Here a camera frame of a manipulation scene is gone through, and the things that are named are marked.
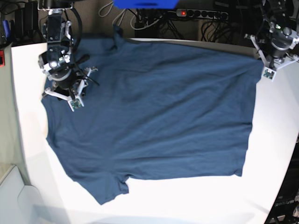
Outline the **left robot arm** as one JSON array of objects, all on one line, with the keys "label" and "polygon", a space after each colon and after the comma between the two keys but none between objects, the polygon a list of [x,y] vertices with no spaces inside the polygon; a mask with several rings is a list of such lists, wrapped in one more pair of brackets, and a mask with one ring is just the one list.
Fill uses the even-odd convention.
[{"label": "left robot arm", "polygon": [[276,72],[299,61],[292,54],[299,44],[299,2],[297,0],[247,0],[249,39],[263,62],[262,76],[273,79]]}]

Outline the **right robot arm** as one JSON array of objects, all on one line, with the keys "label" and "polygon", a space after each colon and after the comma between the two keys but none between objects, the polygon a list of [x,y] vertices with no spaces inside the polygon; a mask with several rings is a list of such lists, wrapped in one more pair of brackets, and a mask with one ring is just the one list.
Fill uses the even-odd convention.
[{"label": "right robot arm", "polygon": [[74,3],[73,0],[44,0],[38,5],[40,10],[48,13],[47,21],[42,25],[47,50],[39,56],[38,63],[52,83],[43,96],[66,101],[72,111],[84,107],[85,88],[88,81],[92,81],[90,75],[98,70],[96,67],[84,70],[79,67],[89,60],[89,55],[83,55],[79,60],[74,58],[83,30]]}]

